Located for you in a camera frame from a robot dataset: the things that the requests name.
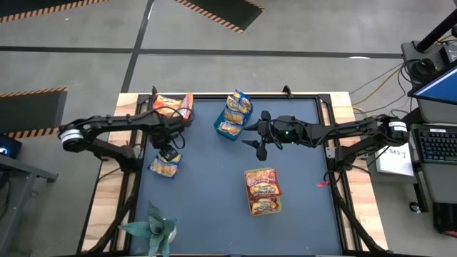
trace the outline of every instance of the blue basket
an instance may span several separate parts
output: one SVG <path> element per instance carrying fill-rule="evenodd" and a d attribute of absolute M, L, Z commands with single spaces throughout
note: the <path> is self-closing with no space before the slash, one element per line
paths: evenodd
<path fill-rule="evenodd" d="M 248 123 L 249 119 L 251 118 L 251 114 L 252 114 L 253 110 L 254 110 L 254 107 L 251 105 L 251 110 L 249 111 L 248 116 L 243 121 L 243 126 L 242 126 L 243 129 L 246 126 L 246 124 Z M 221 122 L 225 121 L 224 111 L 225 111 L 225 108 L 224 108 L 224 110 L 222 110 L 221 114 L 219 114 L 219 117 L 217 117 L 216 121 L 214 122 L 214 129 L 216 129 L 217 133 L 221 134 L 222 136 L 225 136 L 226 138 L 235 141 L 241 135 L 241 132 L 243 132 L 243 130 L 241 130 L 240 133 L 238 133 L 236 136 L 233 136 L 230 133 L 224 133 L 217 129 L 219 127 L 219 124 Z"/>

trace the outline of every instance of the snack bag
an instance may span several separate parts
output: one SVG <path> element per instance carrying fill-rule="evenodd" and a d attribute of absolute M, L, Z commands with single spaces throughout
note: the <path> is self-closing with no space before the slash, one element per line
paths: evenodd
<path fill-rule="evenodd" d="M 230 122 L 222 121 L 217 129 L 224 133 L 229 133 L 232 136 L 236 136 L 241 132 L 241 129 L 243 129 L 243 127 L 231 124 Z"/>
<path fill-rule="evenodd" d="M 193 102 L 194 95 L 192 93 L 187 93 L 184 100 L 171 99 L 165 96 L 157 95 L 157 98 L 152 107 L 157 109 L 158 113 L 163 114 L 169 118 L 172 116 L 177 117 L 179 114 L 181 114 L 185 119 L 188 119 L 191 115 Z"/>
<path fill-rule="evenodd" d="M 224 109 L 224 119 L 230 123 L 243 125 L 245 115 L 239 111 L 232 111 L 228 108 Z"/>
<path fill-rule="evenodd" d="M 274 168 L 246 171 L 244 178 L 249 199 L 280 196 L 282 194 Z"/>
<path fill-rule="evenodd" d="M 172 178 L 178 171 L 179 163 L 181 162 L 182 155 L 179 154 L 171 161 L 166 161 L 162 156 L 157 155 L 149 165 L 149 169 L 159 175 Z"/>
<path fill-rule="evenodd" d="M 277 196 L 249 199 L 249 210 L 254 216 L 281 211 L 281 200 Z"/>
<path fill-rule="evenodd" d="M 235 90 L 233 97 L 238 102 L 240 109 L 239 111 L 249 113 L 251 111 L 251 100 L 247 95 L 243 92 L 239 91 L 238 89 Z"/>

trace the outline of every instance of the floor line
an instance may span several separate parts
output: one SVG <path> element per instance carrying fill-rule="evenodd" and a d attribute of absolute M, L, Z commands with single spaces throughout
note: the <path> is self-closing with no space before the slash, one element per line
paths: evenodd
<path fill-rule="evenodd" d="M 131 78 L 134 75 L 136 61 L 138 60 L 139 50 L 141 48 L 141 44 L 143 43 L 144 34 L 146 33 L 146 27 L 148 26 L 149 16 L 152 12 L 153 3 L 154 0 L 148 0 L 148 3 L 146 4 L 143 19 L 141 20 L 140 29 L 138 31 L 138 36 L 136 36 L 134 51 L 130 57 L 129 65 L 127 66 L 124 82 L 122 82 L 121 93 L 129 92 Z"/>
<path fill-rule="evenodd" d="M 90 54 L 130 54 L 129 48 L 103 47 L 47 47 L 47 46 L 0 46 L 0 51 L 44 52 L 44 53 L 90 53 Z"/>
<path fill-rule="evenodd" d="M 401 54 L 350 53 L 318 51 L 262 51 L 262 50 L 210 50 L 210 49 L 139 49 L 140 54 L 182 56 L 280 56 L 354 59 L 402 59 Z"/>

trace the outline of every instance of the red snack bag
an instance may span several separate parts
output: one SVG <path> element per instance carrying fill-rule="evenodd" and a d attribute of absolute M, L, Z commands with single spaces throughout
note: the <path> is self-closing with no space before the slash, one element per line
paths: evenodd
<path fill-rule="evenodd" d="M 280 196 L 282 194 L 279 188 L 276 169 L 260 168 L 246 171 L 244 173 L 248 198 L 264 198 L 269 196 Z"/>

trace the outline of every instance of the red tag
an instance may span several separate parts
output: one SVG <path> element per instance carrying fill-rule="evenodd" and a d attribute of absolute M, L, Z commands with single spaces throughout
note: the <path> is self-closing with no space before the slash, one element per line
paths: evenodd
<path fill-rule="evenodd" d="M 319 184 L 317 184 L 317 187 L 323 187 L 327 185 L 329 185 L 329 182 L 320 182 Z"/>

